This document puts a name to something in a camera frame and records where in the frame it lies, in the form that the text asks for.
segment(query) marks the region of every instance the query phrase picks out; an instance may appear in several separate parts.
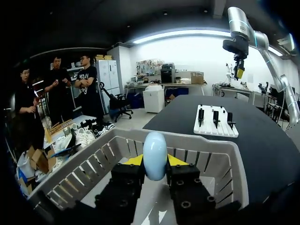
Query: black bracket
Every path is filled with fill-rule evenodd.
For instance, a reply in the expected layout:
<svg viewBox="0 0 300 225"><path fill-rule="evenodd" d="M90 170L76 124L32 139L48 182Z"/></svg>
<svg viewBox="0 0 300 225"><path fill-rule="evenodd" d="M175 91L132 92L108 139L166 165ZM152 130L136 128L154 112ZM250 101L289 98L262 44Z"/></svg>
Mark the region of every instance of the black bracket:
<svg viewBox="0 0 300 225"><path fill-rule="evenodd" d="M202 120L204 120L204 110L200 108L198 113L199 126L201 126Z"/></svg>
<svg viewBox="0 0 300 225"><path fill-rule="evenodd" d="M216 125L216 128L218 128L219 120L219 111L214 111L214 117L213 117L214 124Z"/></svg>
<svg viewBox="0 0 300 225"><path fill-rule="evenodd" d="M233 122L233 113L232 112L229 112L227 115L227 123L231 127L231 130L232 130L233 126L235 124L235 122Z"/></svg>

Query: fluorescent light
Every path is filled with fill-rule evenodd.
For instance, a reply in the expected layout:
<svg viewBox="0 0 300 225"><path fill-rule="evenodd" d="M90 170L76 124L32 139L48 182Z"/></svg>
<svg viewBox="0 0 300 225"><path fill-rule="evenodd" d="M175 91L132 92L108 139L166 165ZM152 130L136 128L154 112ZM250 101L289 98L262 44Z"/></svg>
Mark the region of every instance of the fluorescent light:
<svg viewBox="0 0 300 225"><path fill-rule="evenodd" d="M275 55L278 55L278 56L283 56L283 54L281 54L279 51L275 50L274 48L272 47L269 47L268 50L272 53L274 53Z"/></svg>
<svg viewBox="0 0 300 225"><path fill-rule="evenodd" d="M179 30L179 31L171 31L171 32L167 32L167 33L152 35L149 37L145 37L145 38L136 40L133 43L140 44L140 43L154 40L157 38L165 38L165 37L169 37L169 36L186 35L186 34L207 34L207 35L231 37L229 32L218 31L218 30Z"/></svg>
<svg viewBox="0 0 300 225"><path fill-rule="evenodd" d="M41 82L44 82L44 81L39 81L39 82L36 82L36 83L34 83L32 86L34 86L34 85L36 85L36 84L38 84L38 83L41 83Z"/></svg>

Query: office chair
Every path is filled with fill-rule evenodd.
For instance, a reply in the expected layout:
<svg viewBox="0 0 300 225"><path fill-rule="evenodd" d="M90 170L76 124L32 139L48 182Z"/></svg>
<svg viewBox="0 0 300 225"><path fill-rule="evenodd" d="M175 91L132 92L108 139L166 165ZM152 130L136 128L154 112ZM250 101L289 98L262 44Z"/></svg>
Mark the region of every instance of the office chair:
<svg viewBox="0 0 300 225"><path fill-rule="evenodd" d="M120 115L126 114L129 116L129 119L131 119L131 115L127 112L131 112L133 114L132 110L127 110L126 106L129 105L128 100L126 99L126 96L123 94L117 94L114 96L113 94L110 94L107 92L107 90L104 88L104 83L100 82L100 89L103 90L106 95L109 97L109 108L110 109L119 109L119 111L115 115L115 120L114 122L116 123L118 120L118 117Z"/></svg>

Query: white refrigerator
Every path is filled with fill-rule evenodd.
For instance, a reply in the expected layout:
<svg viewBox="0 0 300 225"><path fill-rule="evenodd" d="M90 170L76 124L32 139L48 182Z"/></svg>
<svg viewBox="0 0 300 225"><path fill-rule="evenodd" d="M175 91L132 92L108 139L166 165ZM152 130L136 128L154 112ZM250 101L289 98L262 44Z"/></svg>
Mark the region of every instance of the white refrigerator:
<svg viewBox="0 0 300 225"><path fill-rule="evenodd" d="M109 94L120 94L117 61L115 60L97 60L97 85L104 83L104 88ZM109 97L104 91L99 92L102 102L102 108L105 114L109 112Z"/></svg>

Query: dark gray table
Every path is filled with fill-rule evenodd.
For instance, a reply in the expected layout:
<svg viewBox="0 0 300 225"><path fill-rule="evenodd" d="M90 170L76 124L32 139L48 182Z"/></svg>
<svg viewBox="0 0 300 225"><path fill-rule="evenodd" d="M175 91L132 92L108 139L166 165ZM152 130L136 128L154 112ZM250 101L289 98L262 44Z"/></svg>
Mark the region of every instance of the dark gray table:
<svg viewBox="0 0 300 225"><path fill-rule="evenodd" d="M235 142L246 171L249 202L261 202L300 177L300 153L284 131L263 112L234 98L181 95L157 114L144 129L194 134L198 105L224 106L233 113L238 138L203 135Z"/></svg>

